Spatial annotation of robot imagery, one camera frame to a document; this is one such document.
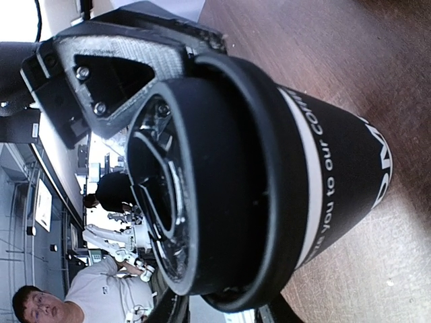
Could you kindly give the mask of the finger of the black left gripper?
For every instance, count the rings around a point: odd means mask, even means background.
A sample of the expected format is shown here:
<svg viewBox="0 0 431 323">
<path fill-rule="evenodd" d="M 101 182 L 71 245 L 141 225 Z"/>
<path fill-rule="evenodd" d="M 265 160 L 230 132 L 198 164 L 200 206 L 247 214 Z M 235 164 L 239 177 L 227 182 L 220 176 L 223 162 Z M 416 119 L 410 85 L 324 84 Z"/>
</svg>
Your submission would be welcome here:
<svg viewBox="0 0 431 323">
<path fill-rule="evenodd" d="M 197 53 L 209 50 L 224 55 L 227 53 L 226 41 L 221 32 L 175 15 L 151 1 L 123 5 L 99 15 L 95 20 L 151 31 L 161 37 L 180 42 Z"/>
</svg>

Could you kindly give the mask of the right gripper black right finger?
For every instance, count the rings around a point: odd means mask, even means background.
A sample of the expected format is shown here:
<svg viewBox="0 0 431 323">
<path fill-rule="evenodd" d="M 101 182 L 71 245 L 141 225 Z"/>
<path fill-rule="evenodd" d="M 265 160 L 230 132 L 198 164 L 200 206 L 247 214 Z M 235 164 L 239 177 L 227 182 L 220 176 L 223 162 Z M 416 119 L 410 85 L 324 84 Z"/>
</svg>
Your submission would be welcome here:
<svg viewBox="0 0 431 323">
<path fill-rule="evenodd" d="M 255 310 L 257 323 L 304 323 L 286 302 L 281 293 L 269 303 Z"/>
</svg>

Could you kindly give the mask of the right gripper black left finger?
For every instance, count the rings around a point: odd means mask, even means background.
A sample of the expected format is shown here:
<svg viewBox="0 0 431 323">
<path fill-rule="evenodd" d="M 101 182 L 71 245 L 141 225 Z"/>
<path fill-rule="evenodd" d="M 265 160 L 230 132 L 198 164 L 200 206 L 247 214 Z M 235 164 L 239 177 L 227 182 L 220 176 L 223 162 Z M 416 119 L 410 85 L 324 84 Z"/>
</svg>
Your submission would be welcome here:
<svg viewBox="0 0 431 323">
<path fill-rule="evenodd" d="M 151 313 L 151 323 L 189 323 L 189 296 L 165 292 Z"/>
</svg>

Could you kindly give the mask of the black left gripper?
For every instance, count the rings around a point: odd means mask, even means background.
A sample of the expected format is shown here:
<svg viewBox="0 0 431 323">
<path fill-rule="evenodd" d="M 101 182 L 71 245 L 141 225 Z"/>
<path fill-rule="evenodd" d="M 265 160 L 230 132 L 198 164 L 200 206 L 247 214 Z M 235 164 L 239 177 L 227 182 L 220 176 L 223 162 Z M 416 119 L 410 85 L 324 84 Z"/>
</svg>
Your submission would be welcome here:
<svg viewBox="0 0 431 323">
<path fill-rule="evenodd" d="M 68 149 L 92 130 L 121 130 L 151 87 L 185 76 L 186 47 L 155 34 L 57 36 L 24 59 L 22 78 Z"/>
</svg>

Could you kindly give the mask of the black and white paper cup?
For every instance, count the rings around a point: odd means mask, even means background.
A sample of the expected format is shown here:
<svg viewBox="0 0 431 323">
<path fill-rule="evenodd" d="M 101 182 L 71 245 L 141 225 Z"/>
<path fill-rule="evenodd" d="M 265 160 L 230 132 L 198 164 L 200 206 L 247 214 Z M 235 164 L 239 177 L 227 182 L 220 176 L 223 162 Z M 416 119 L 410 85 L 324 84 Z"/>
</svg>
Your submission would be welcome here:
<svg viewBox="0 0 431 323">
<path fill-rule="evenodd" d="M 344 236 L 384 198 L 393 156 L 380 131 L 342 108 L 280 86 L 304 148 L 308 211 L 296 268 Z"/>
</svg>

